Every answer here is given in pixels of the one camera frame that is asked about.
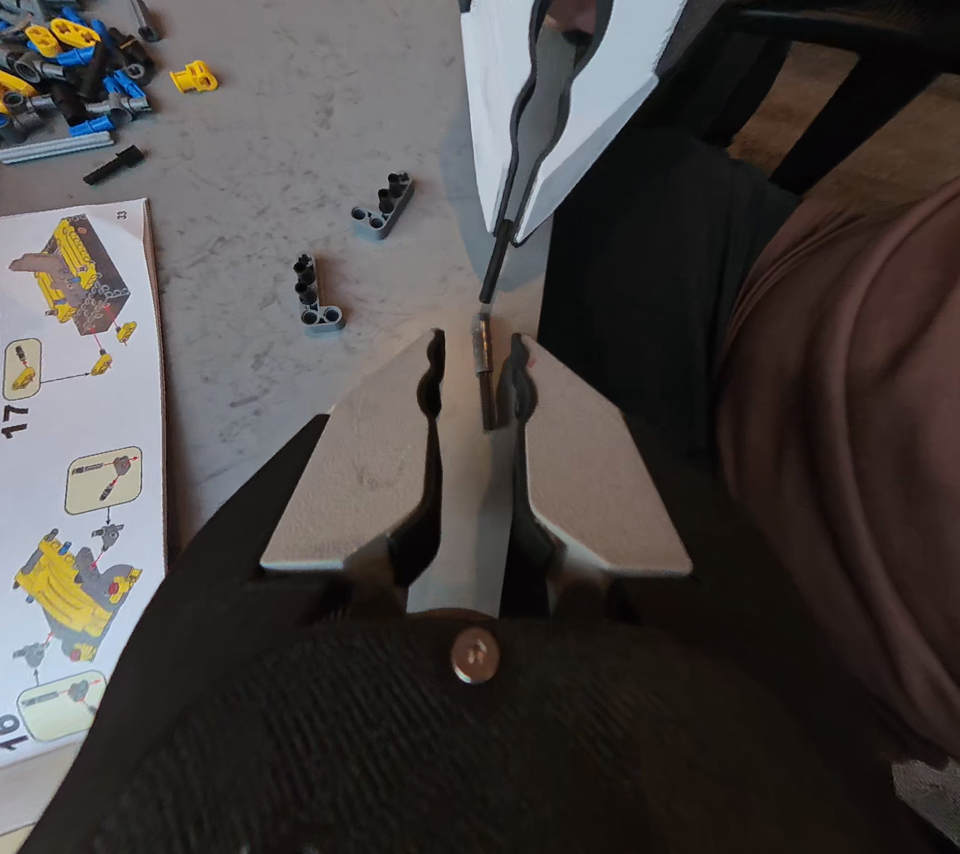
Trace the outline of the black axle pin with stop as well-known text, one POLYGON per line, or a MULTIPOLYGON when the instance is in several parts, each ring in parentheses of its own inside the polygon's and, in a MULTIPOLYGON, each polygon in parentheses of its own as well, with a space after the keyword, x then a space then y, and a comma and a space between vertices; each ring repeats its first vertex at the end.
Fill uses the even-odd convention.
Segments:
POLYGON ((98 187, 116 178, 121 173, 144 163, 146 159, 147 156, 139 147, 131 145, 116 153, 108 162, 98 166, 89 174, 85 175, 82 181, 91 188, 98 187))

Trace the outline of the open instruction booklet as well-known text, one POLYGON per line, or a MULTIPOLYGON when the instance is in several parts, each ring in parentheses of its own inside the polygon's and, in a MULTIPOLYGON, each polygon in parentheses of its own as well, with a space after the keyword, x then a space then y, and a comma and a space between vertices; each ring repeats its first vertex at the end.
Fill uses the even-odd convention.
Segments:
POLYGON ((166 572, 148 207, 2 217, 2 767, 81 740, 166 572))

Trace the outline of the grey L-shaped beam with pins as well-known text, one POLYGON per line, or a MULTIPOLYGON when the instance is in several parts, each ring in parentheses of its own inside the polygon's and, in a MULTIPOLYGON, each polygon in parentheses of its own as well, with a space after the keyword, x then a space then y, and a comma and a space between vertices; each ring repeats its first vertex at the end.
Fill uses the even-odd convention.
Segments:
POLYGON ((415 188, 416 181, 408 172, 390 173, 384 185, 378 189, 377 202, 372 208, 351 208, 350 218, 354 227, 364 236, 386 239, 409 206, 415 188))
POLYGON ((303 252, 294 261, 293 271, 299 319, 306 331, 316 335, 341 332, 346 326, 346 316, 342 308, 326 302, 318 261, 303 252))

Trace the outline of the black office chair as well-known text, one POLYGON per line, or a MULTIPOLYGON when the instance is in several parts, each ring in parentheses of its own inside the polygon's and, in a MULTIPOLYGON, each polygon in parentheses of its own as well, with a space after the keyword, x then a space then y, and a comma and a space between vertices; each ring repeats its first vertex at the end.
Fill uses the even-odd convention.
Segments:
POLYGON ((770 177, 802 195, 943 75, 959 74, 959 0, 750 0, 721 20, 756 54, 704 138, 729 146, 771 90, 792 44, 854 54, 856 63, 770 177))

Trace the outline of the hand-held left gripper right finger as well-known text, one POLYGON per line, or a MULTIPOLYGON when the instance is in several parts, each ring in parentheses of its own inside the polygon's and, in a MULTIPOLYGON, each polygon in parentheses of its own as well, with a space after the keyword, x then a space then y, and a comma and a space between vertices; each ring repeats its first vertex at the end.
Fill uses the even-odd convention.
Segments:
POLYGON ((551 613, 603 611, 627 581, 680 580, 693 561, 624 415, 533 337, 510 342, 518 551, 551 613))

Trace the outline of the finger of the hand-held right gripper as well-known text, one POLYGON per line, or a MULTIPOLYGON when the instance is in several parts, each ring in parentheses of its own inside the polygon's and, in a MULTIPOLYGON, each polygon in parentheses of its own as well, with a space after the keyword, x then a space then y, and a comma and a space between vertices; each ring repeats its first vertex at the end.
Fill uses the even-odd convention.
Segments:
POLYGON ((517 211, 521 245, 604 153, 654 91, 656 67, 689 0, 597 0, 597 30, 560 97, 555 134, 517 211))
POLYGON ((522 113, 536 85, 547 0, 461 0, 462 58, 476 188, 486 229, 506 218, 522 113))

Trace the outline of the person's brown sweater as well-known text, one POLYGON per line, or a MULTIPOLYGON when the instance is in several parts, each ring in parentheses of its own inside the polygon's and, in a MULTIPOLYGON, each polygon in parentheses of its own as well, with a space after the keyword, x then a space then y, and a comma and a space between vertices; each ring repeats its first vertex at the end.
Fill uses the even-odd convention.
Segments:
POLYGON ((859 213, 802 202, 726 331, 716 444, 881 715, 959 750, 959 185, 859 213))

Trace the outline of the pile of small building pieces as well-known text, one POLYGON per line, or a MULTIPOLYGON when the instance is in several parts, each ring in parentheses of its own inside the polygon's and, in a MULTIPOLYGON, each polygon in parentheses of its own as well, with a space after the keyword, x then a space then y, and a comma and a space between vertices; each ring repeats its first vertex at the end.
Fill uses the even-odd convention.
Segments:
POLYGON ((78 137, 150 114, 158 67, 130 1, 1 0, 3 148, 56 122, 78 137))

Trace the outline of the dark grey axle connector sleeve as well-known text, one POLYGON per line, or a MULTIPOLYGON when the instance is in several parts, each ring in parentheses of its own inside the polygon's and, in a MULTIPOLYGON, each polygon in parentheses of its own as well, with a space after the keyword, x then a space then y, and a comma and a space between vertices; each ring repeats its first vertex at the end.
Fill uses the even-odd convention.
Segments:
POLYGON ((478 384, 482 428, 485 433, 497 429, 498 412, 495 391, 494 344, 491 319, 486 311, 478 312, 471 323, 471 347, 474 373, 478 384))

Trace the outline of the person's right hand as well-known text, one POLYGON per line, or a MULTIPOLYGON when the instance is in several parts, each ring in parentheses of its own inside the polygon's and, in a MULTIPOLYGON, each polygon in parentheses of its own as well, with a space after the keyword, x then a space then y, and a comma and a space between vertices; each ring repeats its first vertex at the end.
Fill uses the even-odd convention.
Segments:
POLYGON ((597 0, 551 0, 544 20, 573 45, 578 64, 592 43, 596 30, 597 0))

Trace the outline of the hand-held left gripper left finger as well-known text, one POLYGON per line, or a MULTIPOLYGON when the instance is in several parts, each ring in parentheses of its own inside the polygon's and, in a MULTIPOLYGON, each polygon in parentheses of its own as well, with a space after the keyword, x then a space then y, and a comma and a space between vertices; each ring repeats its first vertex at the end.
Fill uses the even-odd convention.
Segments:
POLYGON ((260 557, 316 574, 363 608, 406 611, 440 544, 438 419, 446 337, 429 329, 333 406, 260 557))

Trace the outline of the light grey ribbed rod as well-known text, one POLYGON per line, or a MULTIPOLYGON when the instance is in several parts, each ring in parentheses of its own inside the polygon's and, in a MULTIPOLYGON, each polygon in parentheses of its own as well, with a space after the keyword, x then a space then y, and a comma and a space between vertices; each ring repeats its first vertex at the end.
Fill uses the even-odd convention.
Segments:
POLYGON ((114 145, 114 133, 102 131, 58 140, 24 142, 1 149, 1 164, 13 166, 57 157, 71 156, 114 145))

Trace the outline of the yellow connector piece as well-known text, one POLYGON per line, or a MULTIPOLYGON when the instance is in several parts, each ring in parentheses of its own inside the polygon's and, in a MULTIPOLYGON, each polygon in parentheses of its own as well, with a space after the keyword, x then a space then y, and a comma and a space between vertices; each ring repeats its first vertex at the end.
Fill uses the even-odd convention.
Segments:
POLYGON ((169 76, 180 94, 214 92, 220 86, 217 77, 203 60, 190 62, 180 70, 171 70, 169 76))

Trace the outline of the person's black pants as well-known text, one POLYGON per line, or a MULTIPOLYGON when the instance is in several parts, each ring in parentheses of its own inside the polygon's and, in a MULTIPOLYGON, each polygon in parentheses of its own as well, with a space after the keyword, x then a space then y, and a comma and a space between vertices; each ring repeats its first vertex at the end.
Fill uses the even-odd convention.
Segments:
POLYGON ((553 215, 536 340, 671 452, 713 468, 727 326, 800 201, 681 129, 628 124, 553 215))

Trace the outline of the black axle rod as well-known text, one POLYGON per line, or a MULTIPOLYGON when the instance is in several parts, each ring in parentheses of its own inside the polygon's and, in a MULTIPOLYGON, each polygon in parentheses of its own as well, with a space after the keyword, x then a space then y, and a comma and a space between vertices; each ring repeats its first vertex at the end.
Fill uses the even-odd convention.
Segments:
POLYGON ((484 308, 488 308, 494 301, 502 268, 512 243, 512 236, 515 229, 513 226, 514 223, 510 219, 504 218, 496 228, 494 246, 490 254, 479 294, 479 303, 484 308))

